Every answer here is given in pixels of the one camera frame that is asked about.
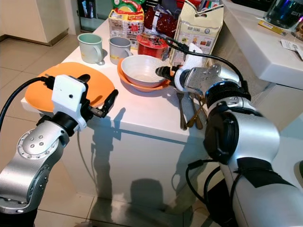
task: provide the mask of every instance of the gray mug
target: gray mug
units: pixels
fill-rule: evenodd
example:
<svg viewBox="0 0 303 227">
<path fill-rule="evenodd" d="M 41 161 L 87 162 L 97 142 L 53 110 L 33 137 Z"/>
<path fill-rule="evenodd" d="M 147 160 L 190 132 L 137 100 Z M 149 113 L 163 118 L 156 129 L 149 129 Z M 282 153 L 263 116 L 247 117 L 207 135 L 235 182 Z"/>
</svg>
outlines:
<svg viewBox="0 0 303 227">
<path fill-rule="evenodd" d="M 102 37 L 92 33 L 78 35 L 81 58 L 87 63 L 97 63 L 103 61 Z"/>
<path fill-rule="evenodd" d="M 109 39 L 110 61 L 117 65 L 121 58 L 131 56 L 131 41 L 122 37 L 113 37 Z"/>
</svg>

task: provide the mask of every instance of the white countertop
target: white countertop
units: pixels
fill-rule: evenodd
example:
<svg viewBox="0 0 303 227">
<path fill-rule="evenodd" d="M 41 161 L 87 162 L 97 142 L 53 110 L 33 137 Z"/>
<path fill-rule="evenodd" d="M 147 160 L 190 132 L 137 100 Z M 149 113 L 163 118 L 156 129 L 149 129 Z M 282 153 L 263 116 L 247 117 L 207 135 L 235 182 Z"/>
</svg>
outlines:
<svg viewBox="0 0 303 227">
<path fill-rule="evenodd" d="M 109 59 L 109 24 L 106 20 L 95 32 L 103 38 L 103 49 L 108 52 L 104 58 L 105 65 L 85 63 L 81 59 L 80 48 L 75 49 L 63 62 L 79 62 L 94 68 L 106 75 L 118 89 L 119 95 L 108 117 L 115 120 L 120 111 L 124 111 L 123 117 L 118 120 L 120 129 L 143 133 L 160 138 L 187 142 L 188 137 L 203 138 L 204 130 L 197 130 L 195 126 L 189 130 L 182 131 L 180 129 L 180 112 L 176 92 L 171 88 L 151 93 L 143 93 L 135 90 L 129 85 L 122 85 L 117 73 L 116 65 L 112 64 Z M 38 112 L 30 106 L 23 98 L 21 100 L 23 107 L 29 111 Z M 191 103 L 184 97 L 183 110 L 188 119 L 194 114 Z M 93 123 L 101 124 L 102 119 L 94 117 Z"/>
<path fill-rule="evenodd" d="M 262 80 L 303 89 L 303 61 L 297 53 L 284 49 L 286 39 L 303 46 L 294 36 L 279 35 L 260 25 L 263 11 L 222 0 L 224 22 L 237 41 L 256 76 Z"/>
</svg>

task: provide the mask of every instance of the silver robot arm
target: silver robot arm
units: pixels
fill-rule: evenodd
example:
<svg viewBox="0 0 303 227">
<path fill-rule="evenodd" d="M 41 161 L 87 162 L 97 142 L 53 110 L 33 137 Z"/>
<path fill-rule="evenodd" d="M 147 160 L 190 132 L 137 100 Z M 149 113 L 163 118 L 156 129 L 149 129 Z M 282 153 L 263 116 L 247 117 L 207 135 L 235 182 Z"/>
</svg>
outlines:
<svg viewBox="0 0 303 227">
<path fill-rule="evenodd" d="M 102 109 L 86 98 L 89 75 L 79 79 L 53 78 L 54 116 L 45 117 L 17 143 L 13 159 L 0 174 L 0 227 L 32 227 L 52 167 L 59 161 L 74 132 L 83 130 L 94 115 L 105 117 L 118 94 L 114 90 Z"/>
<path fill-rule="evenodd" d="M 252 105 L 248 89 L 243 89 L 245 81 L 219 64 L 200 68 L 201 59 L 188 54 L 172 84 L 182 92 L 205 96 L 204 146 L 220 163 L 238 225 L 303 226 L 303 194 L 271 166 L 280 143 L 277 128 Z M 156 72 L 168 73 L 164 68 Z"/>
</svg>

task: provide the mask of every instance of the orange plate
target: orange plate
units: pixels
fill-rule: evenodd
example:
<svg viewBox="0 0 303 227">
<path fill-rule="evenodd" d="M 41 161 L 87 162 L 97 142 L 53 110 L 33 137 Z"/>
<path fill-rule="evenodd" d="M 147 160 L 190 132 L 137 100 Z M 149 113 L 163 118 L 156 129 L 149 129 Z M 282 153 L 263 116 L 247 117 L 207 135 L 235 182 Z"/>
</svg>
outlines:
<svg viewBox="0 0 303 227">
<path fill-rule="evenodd" d="M 161 85 L 159 85 L 158 87 L 141 87 L 141 86 L 132 84 L 130 81 L 128 81 L 128 79 L 125 77 L 124 72 L 122 71 L 121 63 L 122 63 L 123 59 L 124 59 L 124 58 L 120 59 L 120 61 L 119 61 L 119 63 L 118 63 L 118 66 L 117 66 L 117 70 L 118 70 L 118 74 L 119 74 L 120 79 L 121 79 L 124 83 L 129 84 L 130 86 L 133 86 L 134 88 L 136 88 L 137 90 L 142 91 L 142 92 L 152 92 L 152 91 L 164 89 L 164 88 L 166 88 L 166 87 L 169 86 L 169 80 L 165 80 L 165 81 L 164 81 Z"/>
<path fill-rule="evenodd" d="M 89 90 L 87 99 L 90 100 L 90 104 L 94 107 L 103 104 L 107 96 L 115 89 L 113 83 L 104 74 L 76 62 L 66 62 L 53 66 L 41 73 L 39 77 L 45 74 L 54 77 L 65 74 L 75 78 L 83 74 L 89 74 L 90 80 L 88 81 Z M 25 99 L 31 106 L 38 110 L 52 112 L 52 92 L 52 90 L 43 85 L 43 82 L 36 82 L 28 87 L 25 93 Z"/>
</svg>

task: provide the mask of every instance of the red container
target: red container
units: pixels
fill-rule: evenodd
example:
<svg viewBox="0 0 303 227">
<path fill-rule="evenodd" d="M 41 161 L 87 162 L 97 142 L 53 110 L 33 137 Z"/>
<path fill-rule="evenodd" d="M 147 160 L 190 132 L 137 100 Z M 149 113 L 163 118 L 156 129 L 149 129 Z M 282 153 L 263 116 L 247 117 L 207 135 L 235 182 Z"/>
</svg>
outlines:
<svg viewBox="0 0 303 227">
<path fill-rule="evenodd" d="M 201 0 L 189 0 L 191 3 L 193 3 L 195 5 L 196 8 L 198 8 L 198 6 L 201 3 Z M 177 0 L 177 7 L 178 8 L 183 8 L 185 0 Z"/>
<path fill-rule="evenodd" d="M 162 60 L 164 52 L 168 48 L 164 39 L 154 35 L 138 35 L 138 54 L 149 55 Z"/>
</svg>

